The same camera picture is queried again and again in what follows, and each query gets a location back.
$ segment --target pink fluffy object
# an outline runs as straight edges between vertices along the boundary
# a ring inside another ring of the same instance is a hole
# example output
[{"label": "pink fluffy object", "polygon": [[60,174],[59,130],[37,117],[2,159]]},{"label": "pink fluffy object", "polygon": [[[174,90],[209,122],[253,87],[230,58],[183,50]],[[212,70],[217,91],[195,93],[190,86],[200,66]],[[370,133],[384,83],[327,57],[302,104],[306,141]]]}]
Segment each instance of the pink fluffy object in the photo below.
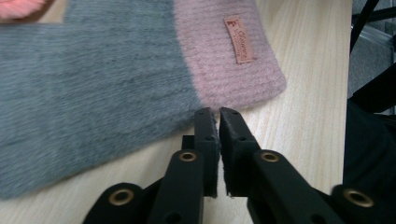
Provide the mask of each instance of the pink fluffy object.
[{"label": "pink fluffy object", "polygon": [[21,19],[38,11],[46,0],[0,0],[0,20]]}]

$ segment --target light wood tabletop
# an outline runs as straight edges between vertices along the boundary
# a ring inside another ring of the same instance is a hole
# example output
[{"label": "light wood tabletop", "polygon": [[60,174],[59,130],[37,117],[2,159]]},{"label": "light wood tabletop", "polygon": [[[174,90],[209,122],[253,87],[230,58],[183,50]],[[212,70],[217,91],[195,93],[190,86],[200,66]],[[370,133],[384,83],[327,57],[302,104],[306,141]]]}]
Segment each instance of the light wood tabletop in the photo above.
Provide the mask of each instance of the light wood tabletop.
[{"label": "light wood tabletop", "polygon": [[[257,0],[262,25],[288,81],[262,105],[241,110],[260,146],[282,153],[314,188],[342,182],[352,0]],[[66,1],[40,20],[62,21]],[[0,223],[81,223],[108,187],[142,188],[163,177],[185,130],[121,159],[21,198],[0,201]],[[246,199],[205,198],[204,223],[251,223]]]}]

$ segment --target pink leather label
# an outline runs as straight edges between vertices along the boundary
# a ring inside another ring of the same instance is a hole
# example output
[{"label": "pink leather label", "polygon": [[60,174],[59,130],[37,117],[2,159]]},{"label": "pink leather label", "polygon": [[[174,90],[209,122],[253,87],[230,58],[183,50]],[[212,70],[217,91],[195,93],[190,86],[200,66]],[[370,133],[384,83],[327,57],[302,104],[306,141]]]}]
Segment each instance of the pink leather label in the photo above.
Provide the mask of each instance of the pink leather label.
[{"label": "pink leather label", "polygon": [[253,62],[253,49],[251,47],[248,32],[245,29],[239,15],[229,16],[224,18],[225,25],[233,41],[233,49],[235,50],[235,57],[237,63]]}]

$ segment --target gray carpet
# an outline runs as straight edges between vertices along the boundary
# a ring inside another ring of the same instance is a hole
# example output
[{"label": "gray carpet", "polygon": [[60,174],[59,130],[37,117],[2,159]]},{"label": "gray carpet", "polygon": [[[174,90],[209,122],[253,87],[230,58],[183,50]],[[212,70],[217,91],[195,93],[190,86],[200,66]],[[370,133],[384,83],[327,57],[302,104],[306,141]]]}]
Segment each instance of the gray carpet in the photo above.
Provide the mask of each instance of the gray carpet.
[{"label": "gray carpet", "polygon": [[[365,3],[366,0],[354,0],[352,13],[360,13]],[[395,6],[392,0],[380,0],[375,10],[392,6]],[[369,22],[367,25],[391,34],[394,24],[396,23],[393,19]],[[353,92],[390,67],[393,64],[392,55],[393,49],[359,38],[349,60],[348,98],[352,96]]]}]

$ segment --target knit hat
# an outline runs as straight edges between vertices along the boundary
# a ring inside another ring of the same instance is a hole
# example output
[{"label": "knit hat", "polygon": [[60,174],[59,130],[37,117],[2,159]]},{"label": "knit hat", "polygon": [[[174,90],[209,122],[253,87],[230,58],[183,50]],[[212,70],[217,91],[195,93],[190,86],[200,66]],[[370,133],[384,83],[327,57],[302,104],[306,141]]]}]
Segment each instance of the knit hat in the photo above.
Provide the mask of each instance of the knit hat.
[{"label": "knit hat", "polygon": [[2,198],[286,88],[254,0],[69,0],[64,24],[1,25],[0,43]]}]

